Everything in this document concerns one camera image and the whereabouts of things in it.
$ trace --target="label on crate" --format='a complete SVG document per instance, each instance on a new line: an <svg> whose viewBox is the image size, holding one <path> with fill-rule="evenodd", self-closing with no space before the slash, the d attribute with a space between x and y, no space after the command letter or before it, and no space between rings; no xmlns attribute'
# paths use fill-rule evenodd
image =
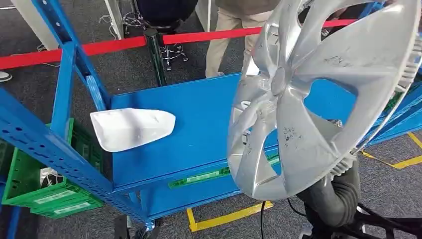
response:
<svg viewBox="0 0 422 239"><path fill-rule="evenodd" d="M91 206L90 203L84 202L84 203L81 203L81 204L78 204L78 205L74 205L74 206L70 206L70 207L67 207L67 208L55 210L54 213L55 214L63 214L63 213L68 213L68 212L78 210L78 209L81 209L81 208L86 208L86 207L89 207L89 206Z"/></svg>
<svg viewBox="0 0 422 239"><path fill-rule="evenodd" d="M82 149L82 157L86 160L89 160L90 158L90 147L86 144L84 144Z"/></svg>
<svg viewBox="0 0 422 239"><path fill-rule="evenodd" d="M273 166L274 164L280 162L279 157L276 157L274 159L271 159L270 161L268 161L270 163L271 166Z"/></svg>
<svg viewBox="0 0 422 239"><path fill-rule="evenodd" d="M199 176L187 178L186 179L186 182L192 183L192 182L196 182L196 181L199 181L199 180L204 180L204 179L209 179L209 178L212 178L212 177L216 177L218 175L220 175L220 172L219 171L215 171L215 172L212 172L212 173L207 173L207 174L203 174L203 175L199 175Z"/></svg>
<svg viewBox="0 0 422 239"><path fill-rule="evenodd" d="M38 204L48 203L48 202L57 200L59 198L64 198L66 196L72 195L74 193L75 193L74 191L66 190L66 191L63 191L61 193L57 193L57 194L54 194L54 195L51 195L51 196L48 196L48 197L45 197L45 198L34 200L34 202L36 202Z"/></svg>

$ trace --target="beige pants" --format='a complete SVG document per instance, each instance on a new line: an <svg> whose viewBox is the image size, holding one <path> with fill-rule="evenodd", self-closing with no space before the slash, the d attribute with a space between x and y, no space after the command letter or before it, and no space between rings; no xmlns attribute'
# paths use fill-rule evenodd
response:
<svg viewBox="0 0 422 239"><path fill-rule="evenodd" d="M237 15L222 8L218 8L218 20L216 31L231 30L238 27L249 28L263 26L270 17L272 11L267 11L255 15ZM250 52L255 45L258 35L249 35L245 37L245 50L243 52L243 65L249 60ZM205 76L217 76L224 52L227 48L229 38L212 40L207 52L207 68Z"/></svg>

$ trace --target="black stanchion post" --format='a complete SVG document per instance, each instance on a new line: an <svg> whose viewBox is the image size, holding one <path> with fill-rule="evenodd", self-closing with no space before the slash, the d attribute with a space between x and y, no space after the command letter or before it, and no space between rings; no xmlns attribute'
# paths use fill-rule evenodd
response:
<svg viewBox="0 0 422 239"><path fill-rule="evenodd" d="M144 31L144 35L149 53L151 54L152 64L154 65L157 84L158 86L165 86L167 85L167 81L166 76L164 75L163 58L161 56L158 31L156 29L148 28Z"/></svg>

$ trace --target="red barrier rope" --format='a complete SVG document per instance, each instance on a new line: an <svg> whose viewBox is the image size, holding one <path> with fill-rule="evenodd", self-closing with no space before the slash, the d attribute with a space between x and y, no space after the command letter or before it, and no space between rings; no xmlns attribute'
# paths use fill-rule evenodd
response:
<svg viewBox="0 0 422 239"><path fill-rule="evenodd" d="M88 43L84 44L83 48L87 55L92 56L144 45L146 45L145 37L137 36L122 40ZM62 49L4 56L0 57L0 70L21 66L37 65L47 62L56 62L60 61L61 55Z"/></svg>
<svg viewBox="0 0 422 239"><path fill-rule="evenodd" d="M342 19L326 21L323 27L334 27L334 26L347 26L354 23L355 19ZM210 31L210 32L193 32L193 33L180 33L174 35L164 35L164 44L175 44L175 43L188 43L198 41L209 41L222 38L235 38L241 36L247 36L252 34L258 34L261 31L260 27L252 28L240 28L233 30L224 31Z"/></svg>
<svg viewBox="0 0 422 239"><path fill-rule="evenodd" d="M355 22L355 19L343 19L343 20L332 20L326 21L324 27L334 27L334 26L346 26ZM225 31L212 31L212 32L194 32L194 33L181 33L174 35L164 35L163 41L164 44L175 44L175 43L187 43L187 42L198 42L198 41L209 41L214 39L221 38L235 38L242 37L252 34L258 34L260 32L260 27L254 28L240 28L233 30ZM87 55L98 55L104 54L113 51L120 51L124 49L140 47L146 45L146 40L144 36L137 36L132 38L126 38L122 40L111 40L111 41L102 41L84 44L83 48ZM0 70L21 67L21 66L31 66L47 62L57 62L60 61L62 55L62 50L51 50L51 51L41 51L41 52L31 52L16 54L10 56L0 57Z"/></svg>

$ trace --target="white plastic part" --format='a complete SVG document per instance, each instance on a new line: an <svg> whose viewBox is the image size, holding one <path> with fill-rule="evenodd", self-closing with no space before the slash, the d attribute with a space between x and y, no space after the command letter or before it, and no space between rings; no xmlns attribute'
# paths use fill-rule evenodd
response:
<svg viewBox="0 0 422 239"><path fill-rule="evenodd" d="M328 16L372 1L315 0L300 26L298 11L307 1L280 1L260 33L251 69L245 67L233 103L227 141L230 172L239 189L258 200L287 198L326 175L341 175L355 159L350 152L394 91L406 93L421 65L420 0L396 0L322 42ZM304 106L313 81L320 78L356 95L343 127ZM244 108L242 102L250 105ZM263 152L264 140L275 129L281 175Z"/></svg>
<svg viewBox="0 0 422 239"><path fill-rule="evenodd" d="M125 108L93 112L91 121L100 146L120 152L168 136L176 117L166 111Z"/></svg>

